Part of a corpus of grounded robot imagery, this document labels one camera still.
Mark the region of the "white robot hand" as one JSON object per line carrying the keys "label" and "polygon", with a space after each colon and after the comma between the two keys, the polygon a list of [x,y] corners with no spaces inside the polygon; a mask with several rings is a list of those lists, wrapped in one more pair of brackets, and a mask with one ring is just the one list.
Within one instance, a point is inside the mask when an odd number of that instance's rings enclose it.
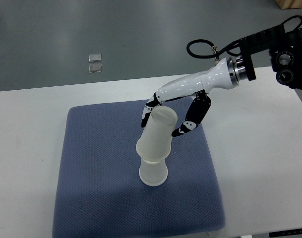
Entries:
{"label": "white robot hand", "polygon": [[162,102],[194,94],[195,98],[184,122],[172,132],[172,137],[191,132],[201,124],[211,106],[211,99],[207,93],[214,88],[233,89],[239,85],[239,81],[239,71],[234,58],[224,58],[207,71],[175,79],[159,88],[147,101],[142,113],[141,127],[146,126],[152,110],[161,106]]}

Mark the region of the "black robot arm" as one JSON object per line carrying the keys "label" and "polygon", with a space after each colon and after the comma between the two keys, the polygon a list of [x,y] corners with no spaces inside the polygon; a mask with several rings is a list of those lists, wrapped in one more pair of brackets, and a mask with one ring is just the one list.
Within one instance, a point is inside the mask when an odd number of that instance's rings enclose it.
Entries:
{"label": "black robot arm", "polygon": [[209,70],[178,78],[159,88],[145,104],[141,126],[146,126],[154,107],[163,102],[193,96],[184,122],[172,132],[172,137],[193,131],[211,106],[209,92],[214,88],[233,89],[241,80],[255,80],[251,56],[264,50],[269,52],[277,82],[291,89],[302,90],[302,28],[286,32],[280,24],[234,41],[213,53],[211,58],[218,58],[220,54],[236,47],[240,49],[238,54],[231,53],[229,58],[218,60]]}

